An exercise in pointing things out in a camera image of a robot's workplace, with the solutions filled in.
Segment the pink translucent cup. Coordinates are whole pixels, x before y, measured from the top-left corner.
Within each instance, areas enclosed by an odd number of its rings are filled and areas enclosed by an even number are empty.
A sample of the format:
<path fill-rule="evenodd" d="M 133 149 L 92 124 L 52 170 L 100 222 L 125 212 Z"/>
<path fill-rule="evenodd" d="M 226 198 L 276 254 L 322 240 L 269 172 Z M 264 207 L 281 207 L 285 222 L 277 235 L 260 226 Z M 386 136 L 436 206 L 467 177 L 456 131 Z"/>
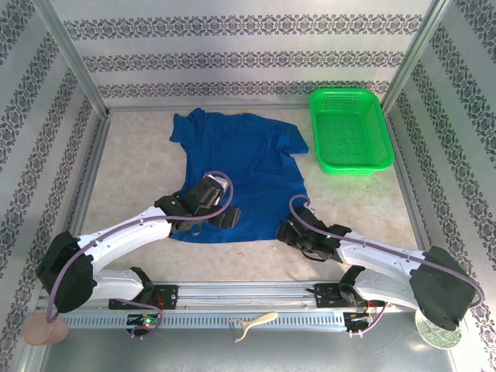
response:
<path fill-rule="evenodd" d="M 24 329 L 24 340 L 31 346 L 44 346 L 65 340 L 70 327 L 63 319 L 49 323 L 46 314 L 35 314 Z"/>

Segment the round green patterned disc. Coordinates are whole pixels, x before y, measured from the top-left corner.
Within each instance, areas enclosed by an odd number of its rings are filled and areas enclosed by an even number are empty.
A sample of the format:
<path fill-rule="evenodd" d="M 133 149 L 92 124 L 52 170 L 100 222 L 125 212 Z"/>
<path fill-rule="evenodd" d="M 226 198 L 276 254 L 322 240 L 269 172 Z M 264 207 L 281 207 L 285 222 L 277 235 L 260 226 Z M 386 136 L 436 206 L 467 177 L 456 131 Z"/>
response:
<path fill-rule="evenodd" d="M 460 329 L 449 331 L 429 321 L 420 310 L 415 312 L 415 326 L 422 339 L 430 346 L 440 350 L 450 350 L 462 339 Z"/>

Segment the left aluminium side rail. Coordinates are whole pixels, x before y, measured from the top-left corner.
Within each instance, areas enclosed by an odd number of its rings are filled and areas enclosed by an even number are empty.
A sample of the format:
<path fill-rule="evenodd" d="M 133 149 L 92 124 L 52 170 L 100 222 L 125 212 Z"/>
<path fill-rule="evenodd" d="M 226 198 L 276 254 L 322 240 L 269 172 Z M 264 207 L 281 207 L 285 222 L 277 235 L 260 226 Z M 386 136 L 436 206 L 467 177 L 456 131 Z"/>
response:
<path fill-rule="evenodd" d="M 65 232 L 70 233 L 75 239 L 81 235 L 111 121 L 112 115 L 108 114 L 104 119 L 101 119 L 100 123 L 95 128 L 94 136 L 86 153 L 86 160 L 81 166 L 79 182 L 74 189 L 70 207 L 67 211 L 64 230 L 59 231 L 58 234 L 53 237 L 48 251 L 50 251 L 52 243 L 57 240 L 58 236 Z"/>

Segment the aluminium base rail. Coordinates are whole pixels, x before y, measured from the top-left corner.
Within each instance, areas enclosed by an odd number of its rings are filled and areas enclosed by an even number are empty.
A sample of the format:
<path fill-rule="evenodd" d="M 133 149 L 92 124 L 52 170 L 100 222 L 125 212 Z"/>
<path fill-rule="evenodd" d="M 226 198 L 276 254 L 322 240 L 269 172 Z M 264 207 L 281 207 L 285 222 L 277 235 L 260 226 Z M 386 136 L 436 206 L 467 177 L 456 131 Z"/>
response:
<path fill-rule="evenodd" d="M 106 272 L 95 278 L 85 294 L 74 286 L 75 309 L 104 311 L 116 309 L 120 298 L 166 310 L 247 312 L 249 310 L 289 311 L 317 308 L 362 308 L 366 301 L 383 301 L 419 309 L 413 290 L 384 275 L 365 270 L 353 282 L 345 281 L 261 281 L 261 282 L 152 282 L 132 271 Z"/>

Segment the blue t-shirt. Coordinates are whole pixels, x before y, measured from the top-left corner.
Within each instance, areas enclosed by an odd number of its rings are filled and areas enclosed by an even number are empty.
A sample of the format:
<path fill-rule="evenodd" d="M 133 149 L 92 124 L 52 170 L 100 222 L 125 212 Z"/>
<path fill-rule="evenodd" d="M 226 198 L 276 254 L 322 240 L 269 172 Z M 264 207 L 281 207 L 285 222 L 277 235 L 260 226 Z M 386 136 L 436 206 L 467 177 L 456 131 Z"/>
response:
<path fill-rule="evenodd" d="M 184 187 L 193 187 L 208 171 L 221 171 L 234 186 L 232 205 L 240 210 L 231 229 L 204 224 L 197 236 L 174 235 L 188 243 L 239 243 L 272 240 L 289 214 L 294 195 L 306 194 L 293 156 L 308 146 L 298 127 L 243 113 L 224 115 L 200 108 L 174 116 L 170 141 L 186 154 Z"/>

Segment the aluminium corner post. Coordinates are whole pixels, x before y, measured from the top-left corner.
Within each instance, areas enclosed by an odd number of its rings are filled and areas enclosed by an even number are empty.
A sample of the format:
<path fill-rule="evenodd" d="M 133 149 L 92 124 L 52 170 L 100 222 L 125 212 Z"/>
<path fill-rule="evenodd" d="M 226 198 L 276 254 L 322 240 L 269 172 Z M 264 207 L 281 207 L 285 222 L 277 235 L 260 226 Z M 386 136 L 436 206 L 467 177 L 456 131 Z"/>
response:
<path fill-rule="evenodd" d="M 412 39 L 398 70 L 382 98 L 381 107 L 384 113 L 388 113 L 395 104 L 401 90 L 408 81 L 415 65 L 422 57 L 424 50 L 429 44 L 432 34 L 451 5 L 453 0 L 432 0 L 422 23 Z"/>
<path fill-rule="evenodd" d="M 109 108 L 105 104 L 104 98 L 98 90 L 97 84 L 93 81 L 83 58 L 74 45 L 69 32 L 57 14 L 51 0 L 30 1 L 33 3 L 37 13 L 43 20 L 44 25 L 56 42 L 68 66 L 74 72 L 74 75 L 81 84 L 84 93 L 88 96 L 90 103 L 95 107 L 96 111 L 100 115 L 107 117 Z"/>

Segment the cream plastic peeler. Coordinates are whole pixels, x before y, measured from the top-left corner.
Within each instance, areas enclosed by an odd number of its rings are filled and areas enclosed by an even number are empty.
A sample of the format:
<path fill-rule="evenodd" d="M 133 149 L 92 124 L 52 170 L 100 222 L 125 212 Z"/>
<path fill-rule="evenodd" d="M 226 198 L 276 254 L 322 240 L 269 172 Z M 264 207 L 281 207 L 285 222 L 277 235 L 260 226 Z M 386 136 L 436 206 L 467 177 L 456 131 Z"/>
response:
<path fill-rule="evenodd" d="M 234 343 L 244 340 L 247 333 L 254 327 L 262 326 L 275 321 L 279 317 L 278 312 L 268 312 L 252 319 L 231 318 L 228 321 L 229 329 L 232 332 Z"/>

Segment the aluminium back rail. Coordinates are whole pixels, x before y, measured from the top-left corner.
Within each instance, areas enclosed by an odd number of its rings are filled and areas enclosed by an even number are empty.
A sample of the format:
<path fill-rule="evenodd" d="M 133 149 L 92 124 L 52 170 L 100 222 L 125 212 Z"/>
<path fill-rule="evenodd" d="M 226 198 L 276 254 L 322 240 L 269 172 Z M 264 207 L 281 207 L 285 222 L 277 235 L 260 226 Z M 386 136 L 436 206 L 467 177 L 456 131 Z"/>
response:
<path fill-rule="evenodd" d="M 192 105 L 151 105 L 151 106 L 123 106 L 110 108 L 109 112 L 112 114 L 118 112 L 190 112 L 193 109 L 201 108 L 205 111 L 230 111 L 241 110 L 243 112 L 253 110 L 276 110 L 276 109 L 308 109 L 308 103 L 290 103 L 290 104 L 192 104 Z"/>

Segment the right aluminium corner post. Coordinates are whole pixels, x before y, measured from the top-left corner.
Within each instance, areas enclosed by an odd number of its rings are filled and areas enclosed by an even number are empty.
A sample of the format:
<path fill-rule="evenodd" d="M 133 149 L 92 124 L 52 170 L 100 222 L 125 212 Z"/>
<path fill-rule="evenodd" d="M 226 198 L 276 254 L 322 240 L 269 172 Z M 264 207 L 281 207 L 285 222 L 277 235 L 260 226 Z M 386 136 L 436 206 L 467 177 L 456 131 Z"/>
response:
<path fill-rule="evenodd" d="M 432 0 L 422 23 L 412 39 L 398 70 L 382 98 L 381 107 L 384 113 L 388 113 L 395 104 L 401 90 L 408 81 L 415 65 L 422 57 L 424 50 L 429 44 L 432 34 L 451 5 L 453 0 Z"/>

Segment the aluminium side rail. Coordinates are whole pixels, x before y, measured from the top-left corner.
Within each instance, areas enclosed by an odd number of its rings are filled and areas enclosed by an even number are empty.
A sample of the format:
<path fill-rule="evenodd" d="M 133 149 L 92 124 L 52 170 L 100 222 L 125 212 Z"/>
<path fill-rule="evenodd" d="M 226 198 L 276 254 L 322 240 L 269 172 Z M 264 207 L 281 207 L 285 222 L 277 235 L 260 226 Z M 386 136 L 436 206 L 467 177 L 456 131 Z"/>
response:
<path fill-rule="evenodd" d="M 430 251 L 433 247 L 436 247 L 450 253 L 448 246 L 435 244 L 432 241 L 429 233 L 429 224 L 425 220 L 422 203 L 419 201 L 415 183 L 412 181 L 405 153 L 401 147 L 401 143 L 398 141 L 397 133 L 388 114 L 384 115 L 384 120 L 387 124 L 387 129 L 391 136 L 391 144 L 395 153 L 394 170 L 398 177 L 417 247 L 422 251 Z"/>
<path fill-rule="evenodd" d="M 104 119 L 101 119 L 100 123 L 95 128 L 94 136 L 86 153 L 86 160 L 81 166 L 79 182 L 74 189 L 70 207 L 67 211 L 64 230 L 59 231 L 58 234 L 53 237 L 48 251 L 50 251 L 52 243 L 57 240 L 58 236 L 65 232 L 70 233 L 75 239 L 81 235 L 111 121 L 112 115 L 108 114 Z"/>

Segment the green plastic mesh basket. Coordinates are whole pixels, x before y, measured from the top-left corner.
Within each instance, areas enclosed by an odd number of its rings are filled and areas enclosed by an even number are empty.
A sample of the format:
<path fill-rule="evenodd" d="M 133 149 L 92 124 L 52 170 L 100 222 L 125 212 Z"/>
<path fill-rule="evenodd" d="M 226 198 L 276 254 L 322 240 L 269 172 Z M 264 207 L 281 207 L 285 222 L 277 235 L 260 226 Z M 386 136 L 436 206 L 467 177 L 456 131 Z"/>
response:
<path fill-rule="evenodd" d="M 394 150 L 378 97 L 359 88 L 309 96 L 315 155 L 325 174 L 371 175 L 390 168 Z"/>

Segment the right aluminium side rail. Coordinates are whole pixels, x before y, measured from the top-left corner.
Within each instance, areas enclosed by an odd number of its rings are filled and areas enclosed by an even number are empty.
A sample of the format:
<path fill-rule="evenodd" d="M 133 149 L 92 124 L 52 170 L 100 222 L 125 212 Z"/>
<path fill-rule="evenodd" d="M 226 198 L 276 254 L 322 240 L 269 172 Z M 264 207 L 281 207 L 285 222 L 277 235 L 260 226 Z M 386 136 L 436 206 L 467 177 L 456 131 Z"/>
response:
<path fill-rule="evenodd" d="M 412 181 L 405 153 L 401 147 L 401 143 L 398 141 L 397 133 L 388 114 L 384 115 L 384 120 L 387 124 L 387 129 L 391 136 L 391 144 L 395 153 L 394 170 L 398 177 L 417 247 L 422 251 L 430 251 L 433 247 L 436 247 L 450 253 L 448 246 L 435 244 L 432 241 L 429 233 L 429 224 L 425 220 L 422 203 L 419 201 L 415 183 Z"/>

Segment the left aluminium corner post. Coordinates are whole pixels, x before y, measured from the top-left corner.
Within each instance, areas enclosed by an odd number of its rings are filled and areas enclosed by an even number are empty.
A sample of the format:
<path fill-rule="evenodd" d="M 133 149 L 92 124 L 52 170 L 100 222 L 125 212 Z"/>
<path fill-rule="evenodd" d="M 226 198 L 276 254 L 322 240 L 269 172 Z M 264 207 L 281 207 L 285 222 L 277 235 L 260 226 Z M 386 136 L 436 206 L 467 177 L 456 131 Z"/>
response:
<path fill-rule="evenodd" d="M 98 90 L 97 84 L 93 81 L 83 58 L 74 45 L 69 32 L 57 14 L 51 0 L 30 1 L 33 3 L 37 13 L 43 20 L 44 25 L 56 42 L 68 66 L 74 72 L 74 75 L 81 84 L 84 93 L 88 96 L 90 103 L 95 107 L 96 111 L 100 115 L 107 117 L 109 108 L 105 104 L 104 98 Z"/>

